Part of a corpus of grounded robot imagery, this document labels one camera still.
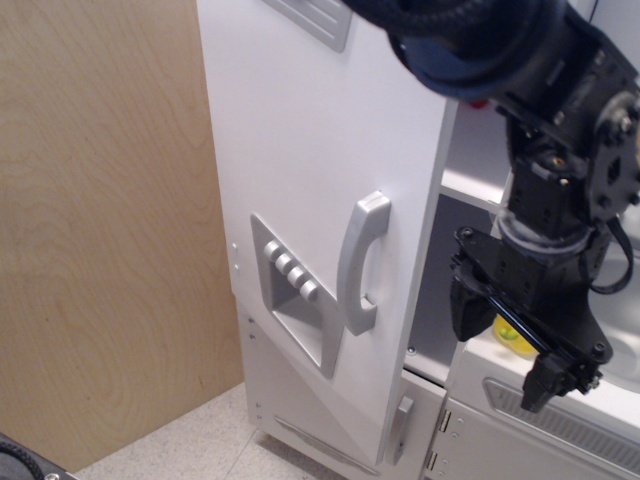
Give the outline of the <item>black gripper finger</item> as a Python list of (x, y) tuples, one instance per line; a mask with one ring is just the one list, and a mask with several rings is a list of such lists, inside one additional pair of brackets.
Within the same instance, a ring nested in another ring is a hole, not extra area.
[(454, 277), (450, 289), (451, 322), (458, 341), (474, 338), (494, 323), (496, 311), (484, 285)]
[(532, 413), (541, 409), (555, 396), (570, 391), (567, 362), (555, 353), (540, 353), (523, 384), (521, 408)]

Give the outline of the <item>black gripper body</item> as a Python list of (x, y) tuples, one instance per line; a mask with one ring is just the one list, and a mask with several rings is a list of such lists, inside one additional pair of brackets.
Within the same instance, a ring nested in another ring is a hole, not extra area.
[(589, 280), (577, 254), (540, 257), (471, 227), (455, 233), (452, 280), (485, 286), (496, 311), (540, 353), (555, 353), (568, 366), (570, 391), (598, 386), (613, 348), (589, 305)]

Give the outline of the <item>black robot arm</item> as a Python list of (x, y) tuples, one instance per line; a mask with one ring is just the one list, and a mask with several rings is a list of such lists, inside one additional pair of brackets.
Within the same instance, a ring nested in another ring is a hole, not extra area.
[(503, 317), (537, 351), (523, 409), (587, 393), (612, 347), (589, 305), (621, 214), (639, 201), (639, 87), (632, 63), (565, 1), (353, 1), (429, 90), (495, 103), (512, 184), (497, 236), (456, 231), (450, 290), (460, 341)]

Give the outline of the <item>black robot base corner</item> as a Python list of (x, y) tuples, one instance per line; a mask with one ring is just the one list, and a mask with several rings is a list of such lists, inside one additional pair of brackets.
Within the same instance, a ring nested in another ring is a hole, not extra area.
[(1, 435), (1, 480), (76, 480), (66, 469)]

